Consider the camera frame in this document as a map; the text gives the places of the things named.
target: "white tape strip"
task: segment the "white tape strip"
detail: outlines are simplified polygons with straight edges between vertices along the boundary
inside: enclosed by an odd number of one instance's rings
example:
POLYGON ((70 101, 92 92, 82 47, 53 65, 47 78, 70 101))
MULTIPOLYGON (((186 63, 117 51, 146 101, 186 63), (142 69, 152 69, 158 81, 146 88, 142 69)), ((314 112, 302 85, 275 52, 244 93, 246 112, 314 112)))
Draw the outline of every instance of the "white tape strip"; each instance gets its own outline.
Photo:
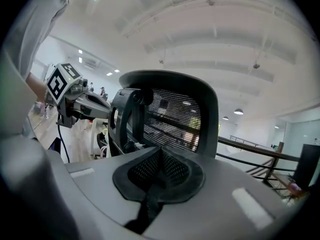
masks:
POLYGON ((76 177, 80 177, 83 175, 88 175, 88 174, 92 174, 94 173, 95 170, 92 168, 88 168, 88 169, 84 169, 84 170, 79 170, 79 171, 75 171, 75 172, 71 172, 70 175, 72 178, 76 178, 76 177))
POLYGON ((262 230, 273 222, 273 218, 244 188, 235 189, 232 197, 256 229, 262 230))

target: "black screen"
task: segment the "black screen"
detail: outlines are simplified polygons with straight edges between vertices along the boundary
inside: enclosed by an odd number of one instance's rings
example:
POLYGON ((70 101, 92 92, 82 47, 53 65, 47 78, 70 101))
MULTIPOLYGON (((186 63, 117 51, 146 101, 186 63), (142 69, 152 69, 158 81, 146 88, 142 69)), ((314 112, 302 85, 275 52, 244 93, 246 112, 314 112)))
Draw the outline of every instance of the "black screen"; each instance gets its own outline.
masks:
POLYGON ((303 145, 298 166, 296 167, 295 173, 292 177, 300 188, 308 188, 317 168, 319 157, 320 146, 309 144, 303 145))

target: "white ceiling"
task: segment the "white ceiling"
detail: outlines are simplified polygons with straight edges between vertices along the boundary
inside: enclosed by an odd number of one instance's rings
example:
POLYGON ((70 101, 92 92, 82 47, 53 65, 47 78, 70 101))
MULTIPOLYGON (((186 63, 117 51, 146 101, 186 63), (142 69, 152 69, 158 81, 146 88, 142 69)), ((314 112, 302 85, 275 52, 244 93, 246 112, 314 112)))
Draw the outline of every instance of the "white ceiling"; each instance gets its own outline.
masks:
POLYGON ((237 108, 279 116, 320 98, 308 84, 319 62, 315 36, 290 0, 71 0, 51 35, 72 47, 68 56, 80 48, 106 73, 165 69, 203 79, 231 123, 237 108), (293 86, 295 75, 309 92, 293 86), (286 105, 295 91, 303 98, 286 105))

